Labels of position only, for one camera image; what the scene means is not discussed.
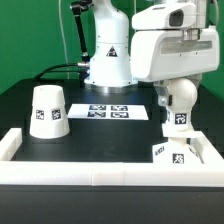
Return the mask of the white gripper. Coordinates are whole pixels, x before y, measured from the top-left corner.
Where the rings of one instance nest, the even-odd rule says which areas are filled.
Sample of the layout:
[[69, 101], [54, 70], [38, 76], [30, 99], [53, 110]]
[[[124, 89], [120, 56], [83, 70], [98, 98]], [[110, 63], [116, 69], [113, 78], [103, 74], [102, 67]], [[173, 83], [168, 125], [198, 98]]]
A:
[[207, 22], [206, 2], [160, 2], [132, 17], [131, 73], [155, 82], [158, 104], [172, 104], [168, 81], [190, 76], [198, 89], [204, 72], [219, 65], [219, 36]]

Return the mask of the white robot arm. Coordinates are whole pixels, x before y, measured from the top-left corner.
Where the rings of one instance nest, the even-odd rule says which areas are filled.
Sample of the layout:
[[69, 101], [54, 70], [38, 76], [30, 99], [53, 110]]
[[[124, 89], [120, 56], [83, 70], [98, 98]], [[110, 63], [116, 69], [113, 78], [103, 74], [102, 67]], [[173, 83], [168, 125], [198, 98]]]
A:
[[90, 59], [89, 86], [104, 92], [152, 83], [158, 103], [171, 103], [169, 81], [201, 74], [219, 65], [219, 36], [207, 23], [208, 0], [154, 0], [128, 18], [111, 0], [93, 0], [96, 50]]

